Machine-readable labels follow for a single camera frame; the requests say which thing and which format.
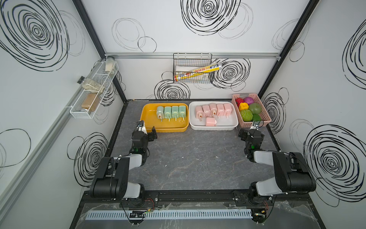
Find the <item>white wall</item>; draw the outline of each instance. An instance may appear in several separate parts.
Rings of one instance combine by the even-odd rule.
[[[215,72],[212,84],[174,83],[172,59],[116,61],[128,99],[225,99],[258,93],[276,59],[218,59],[223,68]]]
[[[299,18],[307,3],[84,1],[106,52],[278,52],[273,36],[281,26]]]
[[[99,59],[71,0],[6,1],[1,13],[20,22],[0,19],[0,197]]]
[[[293,48],[263,97],[281,149],[303,152],[317,177],[311,198],[331,229],[365,227],[365,9],[322,0],[303,57]]]
[[[117,96],[109,106],[100,106],[102,124],[96,119],[70,118],[1,229],[70,227],[81,196],[89,189],[83,186],[91,185],[122,105]]]

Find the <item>spice jar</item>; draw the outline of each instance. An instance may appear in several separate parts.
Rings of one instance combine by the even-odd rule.
[[[81,110],[82,112],[93,112],[97,108],[99,104],[100,98],[97,96],[97,94],[88,94],[86,98],[84,99],[84,102],[81,104]]]
[[[79,81],[78,84],[81,84],[81,86],[88,91],[99,91],[99,95],[104,91],[104,86],[100,85],[99,83],[95,82],[92,79],[86,79],[84,76],[82,76]]]
[[[105,71],[110,73],[112,71],[113,65],[115,63],[115,59],[113,56],[107,56],[105,59]]]

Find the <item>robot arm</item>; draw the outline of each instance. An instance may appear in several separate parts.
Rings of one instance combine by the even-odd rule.
[[[144,121],[139,121],[132,133],[132,147],[129,154],[119,157],[103,157],[90,186],[90,197],[106,199],[142,198],[142,184],[128,182],[129,170],[145,164],[147,144],[157,139],[155,128],[146,132]]]
[[[261,150],[264,135],[258,130],[258,125],[258,122],[254,122],[249,131],[241,130],[239,136],[246,142],[244,149],[246,157],[251,162],[273,166],[274,177],[252,183],[252,197],[314,191],[315,179],[301,153]]]

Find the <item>spice rack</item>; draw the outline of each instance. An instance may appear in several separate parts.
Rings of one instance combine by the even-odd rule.
[[[177,71],[177,66],[190,66],[199,69],[212,63],[212,54],[210,53],[174,53],[173,54],[173,82],[175,75],[195,74],[193,71]],[[178,83],[196,83],[211,84],[214,72],[201,73],[198,76],[179,80]]]
[[[89,91],[84,89],[70,110],[70,114],[74,118],[92,119],[94,117],[95,113],[97,112],[100,106],[101,101],[103,101],[105,94],[109,91],[109,87],[112,84],[113,78],[115,77],[118,71],[117,62],[114,62],[110,73],[107,73],[105,71],[105,61],[97,62],[97,64],[100,64],[100,66],[91,79],[101,85],[104,85],[104,90],[101,91],[101,89],[99,89],[99,91]],[[90,105],[90,108],[93,107],[94,103],[98,103],[98,105],[96,106],[94,111],[91,111],[90,108],[87,111],[81,111],[82,109],[81,105],[88,96],[88,94],[96,95],[92,104]]]

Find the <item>red fruit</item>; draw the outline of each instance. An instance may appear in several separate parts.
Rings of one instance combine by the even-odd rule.
[[[244,103],[244,99],[242,99],[242,98],[237,98],[237,99],[235,99],[235,102],[236,102],[236,105],[239,107],[239,105],[240,105],[241,103]]]

